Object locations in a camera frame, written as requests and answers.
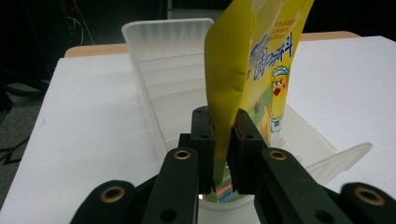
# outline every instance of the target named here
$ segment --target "brass screw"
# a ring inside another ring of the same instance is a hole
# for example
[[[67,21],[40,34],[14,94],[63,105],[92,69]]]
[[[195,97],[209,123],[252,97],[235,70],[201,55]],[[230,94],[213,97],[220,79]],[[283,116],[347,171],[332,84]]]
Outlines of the brass screw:
[[[283,161],[288,156],[286,156],[286,154],[281,151],[272,150],[270,151],[270,157],[274,160]]]
[[[381,206],[385,204],[384,198],[379,195],[375,190],[357,187],[354,190],[354,193],[360,200],[371,205]]]
[[[100,200],[104,203],[114,203],[125,195],[125,189],[115,185],[105,189],[101,195]]]
[[[174,157],[178,160],[184,161],[191,157],[191,153],[187,150],[179,150],[175,152]]]

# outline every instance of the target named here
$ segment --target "yellow pouch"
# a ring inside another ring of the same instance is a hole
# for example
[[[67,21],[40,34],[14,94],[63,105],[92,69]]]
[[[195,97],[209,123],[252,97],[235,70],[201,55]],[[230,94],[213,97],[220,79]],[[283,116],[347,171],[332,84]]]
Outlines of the yellow pouch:
[[[205,39],[206,98],[215,125],[215,183],[245,109],[267,145],[280,131],[290,66],[314,0],[233,0]]]

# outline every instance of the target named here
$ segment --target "white tabletop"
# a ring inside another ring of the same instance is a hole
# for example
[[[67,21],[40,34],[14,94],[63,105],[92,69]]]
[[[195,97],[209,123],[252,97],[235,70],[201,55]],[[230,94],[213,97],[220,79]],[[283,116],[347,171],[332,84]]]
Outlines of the white tabletop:
[[[380,36],[299,43],[288,105],[338,150],[374,144],[326,187],[360,181],[396,198],[394,58]],[[158,173],[132,70],[127,54],[59,61],[0,223],[68,223],[98,185]]]

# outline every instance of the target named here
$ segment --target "clear plastic container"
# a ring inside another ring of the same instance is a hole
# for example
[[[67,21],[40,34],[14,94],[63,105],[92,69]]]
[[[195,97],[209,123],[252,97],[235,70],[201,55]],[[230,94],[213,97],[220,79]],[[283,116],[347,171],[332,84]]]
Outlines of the clear plastic container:
[[[147,115],[157,156],[177,147],[191,132],[191,112],[207,105],[204,42],[211,19],[136,21],[122,33]],[[326,139],[286,105],[278,146],[291,152],[319,184],[348,169],[372,147],[365,143],[338,153]],[[199,223],[259,223],[253,196],[230,203],[200,201]]]

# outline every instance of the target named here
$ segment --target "cartoon character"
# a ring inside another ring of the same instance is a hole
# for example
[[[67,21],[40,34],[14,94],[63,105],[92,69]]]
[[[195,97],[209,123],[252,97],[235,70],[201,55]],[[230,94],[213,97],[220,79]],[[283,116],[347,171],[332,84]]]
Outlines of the cartoon character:
[[[271,145],[271,133],[279,132],[288,88],[289,70],[285,66],[278,66],[273,71],[273,99],[271,108],[264,105],[264,115],[260,124],[260,131],[267,135],[268,143]]]
[[[271,106],[271,132],[279,132],[283,113],[285,112],[286,96],[288,93],[288,73],[285,66],[278,66],[273,71],[273,101]]]

